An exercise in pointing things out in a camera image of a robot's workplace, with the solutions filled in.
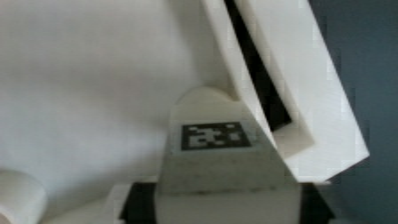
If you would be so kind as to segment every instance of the dark gray background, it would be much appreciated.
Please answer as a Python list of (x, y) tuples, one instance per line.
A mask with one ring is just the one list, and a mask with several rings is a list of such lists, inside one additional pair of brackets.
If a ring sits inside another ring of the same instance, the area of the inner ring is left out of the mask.
[(358, 217), (398, 223), (398, 1), (312, 0), (370, 159), (336, 178)]

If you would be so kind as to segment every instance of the black gap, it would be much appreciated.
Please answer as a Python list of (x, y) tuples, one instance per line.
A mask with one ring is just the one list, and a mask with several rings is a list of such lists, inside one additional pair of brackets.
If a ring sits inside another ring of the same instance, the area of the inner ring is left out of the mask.
[(328, 224), (335, 219), (315, 184), (303, 184), (301, 224)]
[(129, 193), (120, 219), (127, 224), (157, 224), (155, 183), (136, 183)]
[(233, 0), (226, 0), (225, 2), (228, 6), (228, 13), (232, 17), (260, 103), (265, 111), (265, 117), (271, 124), (271, 130), (276, 131), (285, 125), (292, 123), (292, 118), (278, 94), (276, 86), (271, 80), (271, 75), (253, 43), (253, 38), (246, 27), (246, 22), (241, 16), (237, 4)]

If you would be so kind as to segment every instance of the white panel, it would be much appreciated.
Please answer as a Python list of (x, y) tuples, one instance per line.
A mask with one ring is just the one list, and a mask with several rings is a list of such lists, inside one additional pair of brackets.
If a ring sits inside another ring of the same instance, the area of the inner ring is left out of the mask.
[(278, 150), (303, 182), (329, 179), (368, 149), (306, 0), (237, 1), (294, 124)]

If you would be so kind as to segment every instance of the white object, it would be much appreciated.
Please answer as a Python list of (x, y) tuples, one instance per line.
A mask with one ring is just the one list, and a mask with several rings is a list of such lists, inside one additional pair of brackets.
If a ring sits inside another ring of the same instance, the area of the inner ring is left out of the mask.
[(38, 224), (47, 210), (47, 191), (20, 172), (0, 172), (0, 224)]
[[(198, 95), (221, 100), (209, 102), (205, 98), (201, 102)], [(161, 224), (296, 224), (301, 185), (246, 104), (226, 100), (210, 88), (196, 89), (180, 102), (191, 102), (191, 96), (196, 104), (182, 103), (171, 115), (157, 221)]]
[[(225, 58), (232, 58), (237, 41), (223, 18), (225, 1), (203, 2)], [(278, 151), (299, 181), (322, 182), (368, 157), (368, 149), (310, 3), (237, 0), (237, 5), (294, 119), (274, 132)], [(248, 98), (242, 101), (257, 107)]]

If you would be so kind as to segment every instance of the white wall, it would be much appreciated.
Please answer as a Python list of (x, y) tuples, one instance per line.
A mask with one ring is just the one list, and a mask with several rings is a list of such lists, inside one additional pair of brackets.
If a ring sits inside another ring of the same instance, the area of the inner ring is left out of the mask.
[(0, 169), (50, 215), (157, 174), (171, 106), (226, 73), (200, 1), (0, 1)]

